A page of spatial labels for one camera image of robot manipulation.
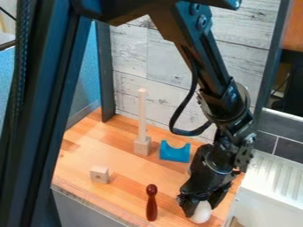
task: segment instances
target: wooden dowel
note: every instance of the wooden dowel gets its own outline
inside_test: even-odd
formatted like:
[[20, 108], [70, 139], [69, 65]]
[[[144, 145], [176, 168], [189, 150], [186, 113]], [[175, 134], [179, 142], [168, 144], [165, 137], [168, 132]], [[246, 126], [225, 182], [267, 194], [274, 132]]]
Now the wooden dowel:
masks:
[[146, 141], [146, 89], [139, 89], [139, 141]]

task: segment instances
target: small wooden cube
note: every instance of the small wooden cube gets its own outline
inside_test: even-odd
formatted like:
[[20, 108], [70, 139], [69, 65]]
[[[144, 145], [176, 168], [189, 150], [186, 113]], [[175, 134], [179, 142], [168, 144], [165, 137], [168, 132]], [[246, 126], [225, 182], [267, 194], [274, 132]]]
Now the small wooden cube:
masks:
[[109, 172], [108, 167], [93, 167], [90, 169], [90, 178], [93, 182], [101, 183], [101, 184], [108, 184], [109, 179]]
[[134, 153], [143, 156], [148, 156], [152, 149], [152, 139], [150, 137], [146, 138], [145, 142], [141, 142], [139, 139], [134, 141]]

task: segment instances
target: red bowling pin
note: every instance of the red bowling pin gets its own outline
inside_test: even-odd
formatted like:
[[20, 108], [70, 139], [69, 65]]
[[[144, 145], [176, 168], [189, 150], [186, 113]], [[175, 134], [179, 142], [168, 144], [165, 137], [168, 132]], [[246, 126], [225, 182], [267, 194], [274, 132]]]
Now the red bowling pin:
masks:
[[156, 203], [156, 194], [158, 192], [155, 184], [150, 184], [146, 187], [148, 201], [146, 205], [146, 218], [148, 221], [153, 222], [157, 219], [158, 207]]

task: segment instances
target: white radiator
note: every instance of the white radiator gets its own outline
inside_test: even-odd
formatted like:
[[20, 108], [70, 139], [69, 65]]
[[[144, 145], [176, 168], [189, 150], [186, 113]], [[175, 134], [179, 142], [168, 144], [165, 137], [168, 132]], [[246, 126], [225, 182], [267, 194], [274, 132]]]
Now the white radiator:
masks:
[[303, 226], [303, 165], [255, 151], [225, 226]]

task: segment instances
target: blue block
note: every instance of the blue block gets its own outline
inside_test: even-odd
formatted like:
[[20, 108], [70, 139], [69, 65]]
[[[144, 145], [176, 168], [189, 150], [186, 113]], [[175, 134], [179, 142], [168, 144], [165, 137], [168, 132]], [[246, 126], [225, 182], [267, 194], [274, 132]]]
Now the blue block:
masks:
[[167, 140], [161, 141], [159, 149], [159, 158], [161, 160], [173, 160], [188, 163], [190, 162], [190, 144], [182, 148], [171, 147]]

